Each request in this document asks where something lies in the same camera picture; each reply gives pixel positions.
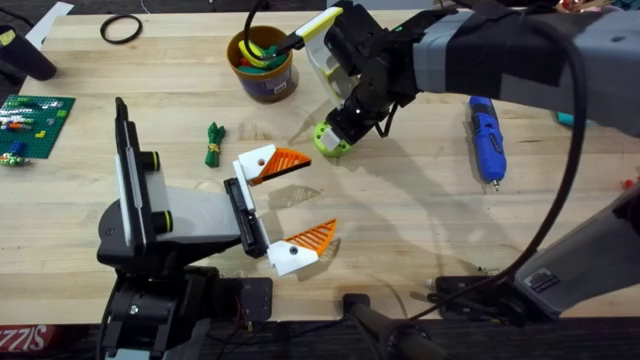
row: yellow plastic part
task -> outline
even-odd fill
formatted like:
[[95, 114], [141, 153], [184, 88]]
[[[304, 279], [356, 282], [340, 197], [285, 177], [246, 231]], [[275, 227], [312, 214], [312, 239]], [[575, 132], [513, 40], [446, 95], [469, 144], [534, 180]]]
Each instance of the yellow plastic part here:
[[[264, 50], [262, 50], [262, 48], [260, 48], [258, 45], [252, 43], [251, 41], [249, 41], [249, 46], [251, 47], [251, 50], [253, 51], [254, 54], [259, 55], [264, 57]], [[247, 61], [258, 68], [265, 68], [267, 66], [267, 62], [266, 61], [260, 61], [256, 58], [254, 58], [253, 56], [251, 56], [251, 54], [249, 54], [249, 51], [247, 51], [247, 48], [244, 46], [244, 41], [240, 40], [240, 42], [238, 43], [238, 48], [240, 48], [240, 52], [242, 53], [242, 56], [245, 57], [245, 59], [247, 59]]]

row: white cable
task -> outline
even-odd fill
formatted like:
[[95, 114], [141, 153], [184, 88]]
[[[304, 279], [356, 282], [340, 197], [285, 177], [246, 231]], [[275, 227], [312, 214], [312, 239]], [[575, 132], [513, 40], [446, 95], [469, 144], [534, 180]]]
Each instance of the white cable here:
[[151, 13], [149, 12], [149, 10], [147, 10], [147, 7], [146, 7], [146, 6], [144, 6], [144, 0], [140, 0], [140, 6], [142, 6], [142, 8], [144, 9], [144, 11], [145, 11], [147, 14], [151, 14]]

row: cup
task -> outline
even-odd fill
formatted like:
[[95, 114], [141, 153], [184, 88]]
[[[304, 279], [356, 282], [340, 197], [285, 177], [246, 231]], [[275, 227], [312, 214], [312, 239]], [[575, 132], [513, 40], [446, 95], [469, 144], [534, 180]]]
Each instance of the cup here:
[[[263, 49], [277, 45], [287, 35], [271, 26], [253, 26], [249, 40]], [[263, 74], [249, 74], [238, 70], [242, 53], [238, 43], [244, 39], [244, 31], [234, 36], [227, 46], [227, 60], [235, 72], [244, 90], [256, 100], [275, 102], [289, 96], [296, 88], [292, 74], [293, 51], [287, 54], [287, 60], [279, 67]]]

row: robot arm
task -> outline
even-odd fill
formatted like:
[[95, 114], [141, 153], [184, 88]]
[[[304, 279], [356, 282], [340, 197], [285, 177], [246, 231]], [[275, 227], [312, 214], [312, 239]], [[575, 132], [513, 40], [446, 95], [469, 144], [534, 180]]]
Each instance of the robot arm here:
[[[419, 92], [486, 96], [572, 113], [564, 53], [523, 17], [554, 27], [575, 44], [586, 65], [588, 117], [640, 137], [637, 13], [525, 14], [494, 5], [478, 4], [484, 6], [483, 15], [423, 11], [392, 30], [382, 29], [360, 5], [343, 6], [324, 45], [341, 70], [360, 77], [327, 116], [331, 130], [324, 132], [322, 143], [329, 150], [341, 141], [354, 145], [374, 127], [386, 136], [395, 109]], [[383, 132], [379, 123], [385, 118]], [[639, 199], [636, 187], [539, 251], [489, 296], [484, 291], [463, 299], [497, 309], [497, 317], [522, 325], [557, 318], [581, 301], [640, 283]], [[464, 316], [469, 309], [460, 310]]]
[[493, 17], [423, 11], [392, 30], [382, 29], [359, 5], [345, 10], [324, 42], [360, 81], [327, 117], [332, 131], [323, 143], [331, 147], [339, 139], [354, 145], [389, 116], [393, 104], [404, 107], [419, 92], [486, 96], [572, 113], [564, 54], [523, 17], [556, 28], [578, 48], [587, 69], [589, 119], [640, 137], [635, 12], [504, 14], [491, 4], [480, 5]]

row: black cable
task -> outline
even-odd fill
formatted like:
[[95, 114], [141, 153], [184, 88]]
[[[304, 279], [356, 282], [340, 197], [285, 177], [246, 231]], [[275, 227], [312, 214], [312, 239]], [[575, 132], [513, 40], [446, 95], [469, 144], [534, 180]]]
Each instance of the black cable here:
[[[330, 323], [327, 323], [327, 324], [314, 326], [314, 327], [311, 327], [309, 329], [300, 331], [300, 332], [298, 332], [296, 334], [290, 335], [290, 336], [288, 336], [288, 337], [286, 337], [284, 339], [271, 339], [271, 340], [256, 341], [256, 342], [252, 342], [252, 343], [247, 343], [246, 341], [241, 341], [241, 342], [229, 341], [228, 344], [229, 345], [240, 345], [240, 346], [253, 346], [253, 345], [275, 344], [275, 343], [287, 342], [287, 341], [299, 338], [301, 336], [304, 336], [304, 335], [307, 335], [307, 334], [310, 334], [310, 333], [314, 333], [316, 331], [329, 329], [329, 328], [332, 328], [332, 327], [335, 327], [335, 326], [338, 326], [338, 325], [341, 325], [341, 324], [342, 324], [342, 321], [336, 321], [336, 322], [330, 322]], [[224, 343], [226, 341], [224, 339], [217, 338], [217, 337], [215, 337], [213, 335], [210, 335], [210, 334], [207, 334], [207, 337], [209, 339], [211, 339], [213, 341], [217, 341], [219, 343]]]
[[104, 308], [104, 312], [102, 313], [102, 320], [100, 320], [100, 330], [98, 331], [98, 339], [96, 341], [96, 360], [103, 360], [102, 357], [102, 340], [104, 339], [104, 332], [107, 328], [107, 321], [109, 319], [109, 307], [111, 306], [111, 301], [113, 301], [113, 297], [116, 294], [116, 290], [120, 288], [120, 274], [116, 277], [116, 281], [113, 283], [113, 288], [111, 288], [111, 294], [109, 295], [109, 299], [107, 300], [107, 305]]
[[567, 201], [569, 192], [571, 191], [571, 186], [573, 185], [573, 180], [576, 177], [578, 165], [580, 164], [580, 154], [582, 153], [582, 144], [584, 142], [587, 122], [587, 79], [584, 61], [573, 42], [560, 33], [556, 28], [543, 22], [531, 19], [527, 20], [531, 21], [531, 24], [534, 25], [534, 29], [540, 33], [540, 35], [556, 45], [559, 49], [564, 50], [571, 70], [574, 124], [571, 135], [571, 145], [569, 147], [569, 155], [567, 156], [567, 164], [565, 166], [560, 186], [558, 187], [558, 192], [551, 204], [551, 208], [549, 208], [549, 212], [542, 221], [542, 224], [540, 224], [540, 228], [534, 235], [533, 239], [522, 254], [520, 254], [520, 256], [511, 265], [509, 265], [509, 267], [493, 277], [486, 278], [447, 296], [429, 309], [412, 316], [410, 318], [411, 320], [417, 320], [427, 314], [430, 314], [453, 299], [467, 294], [472, 290], [478, 289], [481, 286], [495, 284], [513, 276], [516, 271], [518, 271], [518, 269], [537, 252], [538, 247], [542, 244], [542, 241], [558, 218], [562, 207]]
[[244, 47], [247, 48], [247, 52], [249, 53], [249, 55], [251, 55], [252, 57], [261, 60], [261, 61], [269, 61], [274, 59], [275, 57], [277, 57], [278, 53], [273, 54], [272, 56], [269, 57], [262, 57], [260, 55], [257, 55], [253, 52], [253, 50], [251, 49], [251, 46], [249, 46], [249, 32], [251, 29], [251, 22], [253, 21], [254, 16], [256, 16], [256, 13], [258, 12], [258, 10], [260, 9], [260, 7], [262, 6], [262, 3], [265, 0], [256, 0], [256, 2], [253, 4], [253, 7], [251, 8], [251, 10], [249, 11], [249, 14], [247, 15], [247, 19], [244, 22]]
[[254, 331], [254, 333], [251, 335], [251, 337], [249, 337], [247, 340], [245, 341], [241, 341], [240, 343], [238, 343], [236, 346], [234, 346], [231, 350], [229, 350], [228, 353], [219, 356], [216, 360], [221, 360], [223, 357], [227, 356], [227, 355], [231, 355], [234, 351], [238, 350], [238, 348], [240, 348], [241, 346], [247, 345], [249, 342], [251, 342], [251, 340], [253, 340], [256, 336], [258, 336], [258, 334], [260, 334], [261, 332], [263, 332], [266, 328], [267, 328], [268, 323], [264, 323], [262, 325], [262, 328], [260, 328], [260, 330], [258, 331]]
[[33, 23], [29, 19], [27, 19], [26, 17], [24, 17], [24, 16], [22, 16], [20, 14], [14, 13], [13, 11], [10, 11], [10, 10], [7, 10], [5, 8], [1, 8], [0, 7], [0, 12], [3, 12], [3, 13], [5, 13], [5, 14], [13, 17], [13, 18], [16, 18], [16, 19], [22, 21], [23, 23], [27, 24], [29, 26], [29, 28], [33, 28], [33, 26], [34, 26]]

